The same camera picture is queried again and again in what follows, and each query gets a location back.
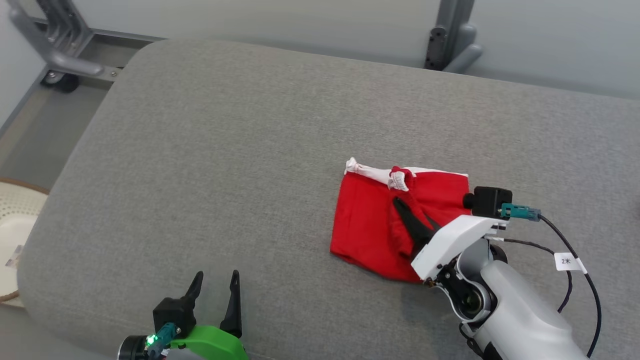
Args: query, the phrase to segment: white label in basket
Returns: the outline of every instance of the white label in basket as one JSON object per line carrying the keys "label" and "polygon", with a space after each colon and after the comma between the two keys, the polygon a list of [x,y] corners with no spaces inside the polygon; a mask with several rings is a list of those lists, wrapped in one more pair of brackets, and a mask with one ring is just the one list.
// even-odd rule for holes
{"label": "white label in basket", "polygon": [[17,269],[18,261],[20,261],[20,253],[22,252],[22,248],[23,248],[22,245],[18,245],[15,248],[15,251],[13,251],[13,254],[11,254],[11,257],[9,258],[9,260],[4,265],[10,268]]}

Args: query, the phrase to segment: metal bracket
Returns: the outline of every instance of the metal bracket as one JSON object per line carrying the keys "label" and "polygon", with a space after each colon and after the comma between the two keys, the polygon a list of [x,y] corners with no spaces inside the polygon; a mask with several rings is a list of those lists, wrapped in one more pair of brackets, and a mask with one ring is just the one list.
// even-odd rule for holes
{"label": "metal bracket", "polygon": [[93,38],[93,32],[71,0],[37,0],[47,17],[46,33],[38,29],[19,0],[7,2],[9,18],[51,68],[46,82],[56,83],[64,73],[114,81],[120,73],[118,68],[77,58]]}
{"label": "metal bracket", "polygon": [[436,26],[429,34],[424,68],[463,73],[482,55],[477,29],[468,23],[474,0],[441,0]]}

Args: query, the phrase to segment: green connector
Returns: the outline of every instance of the green connector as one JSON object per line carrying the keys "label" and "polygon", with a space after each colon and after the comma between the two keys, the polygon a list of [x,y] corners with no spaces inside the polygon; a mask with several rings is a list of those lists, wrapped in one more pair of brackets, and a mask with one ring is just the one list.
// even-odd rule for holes
{"label": "green connector", "polygon": [[502,208],[500,209],[500,216],[503,218],[525,218],[530,221],[540,221],[538,215],[540,215],[540,209],[510,203],[502,204]]}
{"label": "green connector", "polygon": [[171,348],[188,348],[207,360],[249,360],[237,337],[214,326],[194,327],[186,339],[173,340]]}

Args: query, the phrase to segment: gray table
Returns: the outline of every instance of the gray table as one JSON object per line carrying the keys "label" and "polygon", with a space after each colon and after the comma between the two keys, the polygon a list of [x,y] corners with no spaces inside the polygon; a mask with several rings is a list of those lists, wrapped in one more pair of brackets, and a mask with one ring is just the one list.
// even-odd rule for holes
{"label": "gray table", "polygon": [[[595,358],[640,352],[640,103],[254,45],[169,40],[141,50],[74,150],[19,272],[31,316],[115,354],[152,308],[205,284],[217,324],[241,274],[252,359],[473,359],[437,290],[329,254],[344,162],[414,165],[509,188],[572,241],[600,290]],[[563,249],[542,224],[508,236]],[[505,245],[559,304],[549,255]],[[564,315],[586,350],[595,306],[575,276]]]}

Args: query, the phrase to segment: white basket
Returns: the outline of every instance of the white basket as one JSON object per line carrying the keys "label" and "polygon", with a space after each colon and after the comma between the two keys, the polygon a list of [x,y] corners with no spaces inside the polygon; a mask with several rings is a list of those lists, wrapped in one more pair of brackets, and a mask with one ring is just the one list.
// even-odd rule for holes
{"label": "white basket", "polygon": [[[17,294],[20,253],[47,200],[46,190],[21,185],[18,181],[0,179],[0,299]],[[22,306],[19,297],[2,304]]]}

